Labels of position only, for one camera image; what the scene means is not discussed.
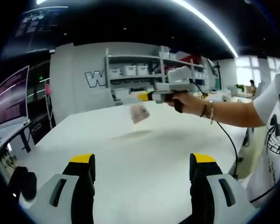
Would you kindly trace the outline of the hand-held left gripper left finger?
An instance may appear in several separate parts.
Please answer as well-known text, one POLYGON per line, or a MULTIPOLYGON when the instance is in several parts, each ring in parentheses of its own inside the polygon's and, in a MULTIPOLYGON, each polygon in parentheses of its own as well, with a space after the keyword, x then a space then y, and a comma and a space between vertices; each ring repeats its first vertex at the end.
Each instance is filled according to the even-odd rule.
POLYGON ((73 157, 38 190, 28 215, 37 224, 94 223, 95 179, 95 155, 73 157))

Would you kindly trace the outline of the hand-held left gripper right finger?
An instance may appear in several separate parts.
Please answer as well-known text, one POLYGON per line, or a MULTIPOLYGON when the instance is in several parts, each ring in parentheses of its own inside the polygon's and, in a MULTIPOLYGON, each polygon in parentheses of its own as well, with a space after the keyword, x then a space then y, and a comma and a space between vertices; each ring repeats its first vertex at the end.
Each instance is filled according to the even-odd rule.
POLYGON ((190 155, 189 180, 190 224, 246 224, 258 212, 243 186, 208 155, 190 155))

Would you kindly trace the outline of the person's right hand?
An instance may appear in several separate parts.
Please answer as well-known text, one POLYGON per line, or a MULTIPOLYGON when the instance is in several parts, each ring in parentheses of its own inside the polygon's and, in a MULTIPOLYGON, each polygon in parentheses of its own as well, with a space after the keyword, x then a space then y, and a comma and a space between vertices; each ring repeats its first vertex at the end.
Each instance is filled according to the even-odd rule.
POLYGON ((194 114, 199 117, 202 117, 204 115, 205 100, 193 96, 188 92, 176 92, 173 96, 173 99, 167 101, 166 103, 169 106, 174 107, 174 99, 179 100, 183 104, 183 113, 194 114))

